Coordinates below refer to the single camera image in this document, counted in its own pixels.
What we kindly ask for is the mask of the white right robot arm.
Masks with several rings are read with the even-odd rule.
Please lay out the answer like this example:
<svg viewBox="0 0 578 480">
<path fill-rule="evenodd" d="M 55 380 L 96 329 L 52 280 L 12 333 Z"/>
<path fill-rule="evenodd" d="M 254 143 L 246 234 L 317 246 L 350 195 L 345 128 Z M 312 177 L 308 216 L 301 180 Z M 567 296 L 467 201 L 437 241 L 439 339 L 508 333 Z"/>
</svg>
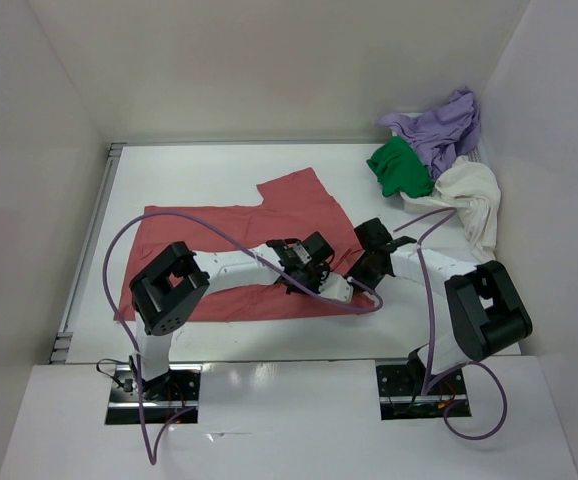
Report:
<svg viewBox="0 0 578 480">
<path fill-rule="evenodd" d="M 425 288 L 430 339 L 410 354 L 407 380 L 431 392 L 443 374 L 481 362 L 533 333 L 533 323 L 505 266 L 461 261 L 424 248 L 411 237 L 395 239 L 377 219 L 354 229 L 362 255 L 348 274 L 374 289 L 390 276 Z"/>
</svg>

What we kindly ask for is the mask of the white plastic basket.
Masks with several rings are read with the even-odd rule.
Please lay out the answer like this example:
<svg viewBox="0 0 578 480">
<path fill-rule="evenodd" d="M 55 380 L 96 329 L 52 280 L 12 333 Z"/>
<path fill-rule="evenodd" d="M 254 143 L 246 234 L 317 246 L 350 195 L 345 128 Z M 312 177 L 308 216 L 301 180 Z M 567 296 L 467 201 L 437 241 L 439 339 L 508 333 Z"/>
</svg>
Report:
<svg viewBox="0 0 578 480">
<path fill-rule="evenodd" d="M 415 117 L 421 115 L 421 112 L 407 112 L 407 113 L 404 113 L 404 115 L 411 117 L 411 118 L 415 118 Z M 476 162 L 476 163 L 480 163 L 480 164 L 489 166 L 489 161 L 487 159 L 487 152 L 486 152 L 485 145 L 484 145 L 482 140 L 483 139 L 481 138 L 477 147 L 474 148 L 473 150 L 469 151 L 467 156 L 469 157 L 469 160 L 472 162 Z"/>
</svg>

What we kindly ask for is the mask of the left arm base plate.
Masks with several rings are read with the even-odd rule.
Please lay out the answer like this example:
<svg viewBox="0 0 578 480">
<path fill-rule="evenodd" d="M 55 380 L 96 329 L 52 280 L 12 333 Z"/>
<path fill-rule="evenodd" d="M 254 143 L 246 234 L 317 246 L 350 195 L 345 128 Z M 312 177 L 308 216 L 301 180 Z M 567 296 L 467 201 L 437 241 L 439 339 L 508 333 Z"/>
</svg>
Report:
<svg viewBox="0 0 578 480">
<path fill-rule="evenodd" d="M 111 380 L 105 424 L 138 425 L 138 390 L 130 366 L 111 362 L 96 369 Z M 161 425 L 173 419 L 174 424 L 196 424 L 201 373 L 200 364 L 171 364 L 167 376 L 144 389 L 145 423 Z"/>
</svg>

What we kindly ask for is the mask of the cream white t shirt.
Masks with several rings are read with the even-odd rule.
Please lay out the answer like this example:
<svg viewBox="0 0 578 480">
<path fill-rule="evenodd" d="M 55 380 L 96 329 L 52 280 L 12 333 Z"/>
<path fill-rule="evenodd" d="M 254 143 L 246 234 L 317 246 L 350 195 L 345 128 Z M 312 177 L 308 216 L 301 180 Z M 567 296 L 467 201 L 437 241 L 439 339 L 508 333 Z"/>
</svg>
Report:
<svg viewBox="0 0 578 480">
<path fill-rule="evenodd" d="M 438 177 L 430 196 L 412 198 L 405 192 L 400 196 L 411 214 L 455 208 L 472 255 L 482 263 L 495 259 L 501 191 L 486 165 L 459 156 Z"/>
</svg>

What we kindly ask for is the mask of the green t shirt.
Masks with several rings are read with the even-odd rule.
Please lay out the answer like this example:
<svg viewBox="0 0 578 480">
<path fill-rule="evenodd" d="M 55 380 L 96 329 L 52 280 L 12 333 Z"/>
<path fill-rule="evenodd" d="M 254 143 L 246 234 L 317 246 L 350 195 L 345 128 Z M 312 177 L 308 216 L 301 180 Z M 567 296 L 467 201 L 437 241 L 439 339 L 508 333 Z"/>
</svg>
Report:
<svg viewBox="0 0 578 480">
<path fill-rule="evenodd" d="M 409 144 L 400 137 L 391 137 L 380 146 L 366 164 L 381 186 L 384 197 L 405 193 L 411 198 L 429 196 L 434 182 L 427 168 Z"/>
</svg>

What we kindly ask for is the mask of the red t shirt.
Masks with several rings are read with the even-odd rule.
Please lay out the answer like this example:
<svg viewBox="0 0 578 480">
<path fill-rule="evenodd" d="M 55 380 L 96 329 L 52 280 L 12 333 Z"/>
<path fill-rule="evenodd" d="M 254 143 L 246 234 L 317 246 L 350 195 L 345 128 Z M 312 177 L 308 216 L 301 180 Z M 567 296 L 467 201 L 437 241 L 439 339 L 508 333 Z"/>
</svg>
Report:
<svg viewBox="0 0 578 480">
<path fill-rule="evenodd" d="M 125 270 L 126 282 L 169 244 L 183 241 L 193 251 L 226 252 L 233 245 L 207 229 L 212 224 L 253 248 L 268 240 L 306 239 L 320 233 L 335 254 L 332 269 L 346 273 L 359 256 L 360 244 L 340 204 L 321 184 L 313 169 L 299 170 L 262 183 L 256 206 L 145 208 Z M 344 309 L 279 285 L 239 287 L 203 297 L 194 322 L 238 322 L 338 316 Z"/>
</svg>

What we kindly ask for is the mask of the purple t shirt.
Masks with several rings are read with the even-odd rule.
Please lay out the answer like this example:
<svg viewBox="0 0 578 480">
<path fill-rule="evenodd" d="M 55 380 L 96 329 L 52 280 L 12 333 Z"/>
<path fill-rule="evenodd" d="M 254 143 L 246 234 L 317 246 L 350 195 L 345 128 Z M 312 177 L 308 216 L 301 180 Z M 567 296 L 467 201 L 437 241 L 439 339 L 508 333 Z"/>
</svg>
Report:
<svg viewBox="0 0 578 480">
<path fill-rule="evenodd" d="M 433 181 L 451 168 L 459 156 L 474 150 L 481 137 L 481 111 L 476 94 L 457 88 L 441 106 L 419 115 L 388 113 L 376 119 L 405 140 L 428 169 Z"/>
</svg>

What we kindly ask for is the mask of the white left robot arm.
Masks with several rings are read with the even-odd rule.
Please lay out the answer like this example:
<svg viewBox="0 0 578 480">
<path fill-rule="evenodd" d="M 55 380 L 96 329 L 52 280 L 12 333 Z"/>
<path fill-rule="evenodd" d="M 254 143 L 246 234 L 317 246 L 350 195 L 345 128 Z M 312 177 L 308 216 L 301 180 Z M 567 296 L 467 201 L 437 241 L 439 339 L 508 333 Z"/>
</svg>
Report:
<svg viewBox="0 0 578 480">
<path fill-rule="evenodd" d="M 131 302 L 142 320 L 138 352 L 131 361 L 132 386 L 145 399 L 161 397 L 170 378 L 173 333 L 203 297 L 247 286 L 283 283 L 320 294 L 331 272 L 333 247 L 315 232 L 305 240 L 269 240 L 247 251 L 194 252 L 180 241 L 166 247 L 129 283 Z"/>
</svg>

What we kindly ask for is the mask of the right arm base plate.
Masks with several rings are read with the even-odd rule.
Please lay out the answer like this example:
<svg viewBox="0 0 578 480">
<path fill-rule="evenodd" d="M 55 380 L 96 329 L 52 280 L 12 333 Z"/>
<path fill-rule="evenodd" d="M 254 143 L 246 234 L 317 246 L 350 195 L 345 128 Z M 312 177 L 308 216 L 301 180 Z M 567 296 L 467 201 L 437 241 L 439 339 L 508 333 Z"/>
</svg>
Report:
<svg viewBox="0 0 578 480">
<path fill-rule="evenodd" d="M 423 375 L 404 360 L 377 362 L 375 374 L 382 421 L 471 416 L 462 371 L 450 374 L 422 394 Z"/>
</svg>

